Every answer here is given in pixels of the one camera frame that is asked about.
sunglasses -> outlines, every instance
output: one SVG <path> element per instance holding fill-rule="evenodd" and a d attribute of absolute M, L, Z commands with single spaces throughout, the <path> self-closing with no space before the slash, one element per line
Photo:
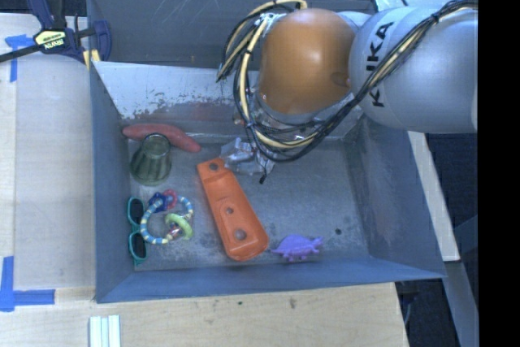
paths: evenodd
<path fill-rule="evenodd" d="M 139 224 L 145 213 L 145 204 L 136 197 L 130 197 L 127 203 L 127 218 L 132 225 L 132 232 L 128 236 L 128 250 L 133 257 L 134 265 L 142 264 L 148 258 L 145 239 L 139 232 Z"/>

purple toy dinosaur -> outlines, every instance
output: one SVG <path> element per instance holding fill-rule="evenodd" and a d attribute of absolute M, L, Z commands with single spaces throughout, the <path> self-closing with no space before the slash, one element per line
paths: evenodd
<path fill-rule="evenodd" d="M 282 254 L 289 262 L 296 262 L 306 260 L 309 254 L 318 254 L 318 247 L 322 244 L 322 237 L 311 240 L 299 234 L 291 234 L 285 237 L 276 249 L 272 249 L 271 253 Z"/>

bin floor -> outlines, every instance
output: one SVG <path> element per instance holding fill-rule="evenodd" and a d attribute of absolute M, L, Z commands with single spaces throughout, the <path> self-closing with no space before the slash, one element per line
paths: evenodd
<path fill-rule="evenodd" d="M 148 245 L 149 257 L 136 267 L 136 271 L 287 262 L 282 256 L 272 254 L 270 249 L 275 249 L 289 234 L 323 238 L 320 253 L 309 256 L 308 262 L 368 256 L 348 178 L 345 144 L 340 140 L 327 140 L 297 161 L 277 163 L 263 184 L 259 183 L 259 174 L 235 174 L 270 242 L 265 252 L 249 261 L 237 262 L 228 258 L 197 174 L 197 165 L 218 157 L 220 147 L 234 139 L 198 137 L 202 150 L 196 154 L 172 148 L 171 173 L 157 187 L 143 186 L 131 179 L 134 197 L 147 202 L 157 191 L 174 189 L 190 200 L 194 208 L 193 237 L 168 245 Z M 129 160 L 137 147 L 137 142 L 129 142 Z M 182 211 L 182 205 L 174 210 Z M 163 222 L 165 215 L 160 212 L 150 218 L 149 231 L 155 236 L 164 236 L 168 231 Z"/>

yellow clamp label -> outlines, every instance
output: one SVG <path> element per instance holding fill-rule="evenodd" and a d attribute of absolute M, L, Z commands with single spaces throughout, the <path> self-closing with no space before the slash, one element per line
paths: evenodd
<path fill-rule="evenodd" d="M 62 31 L 43 31 L 34 37 L 37 45 L 43 45 L 46 50 L 65 44 L 67 34 Z"/>

green glass cup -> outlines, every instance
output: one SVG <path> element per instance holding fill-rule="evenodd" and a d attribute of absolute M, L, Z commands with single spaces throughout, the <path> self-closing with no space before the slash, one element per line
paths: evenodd
<path fill-rule="evenodd" d="M 164 135 L 151 133 L 145 137 L 130 162 L 134 180 L 148 186 L 164 182 L 171 170 L 170 150 L 170 141 Z"/>

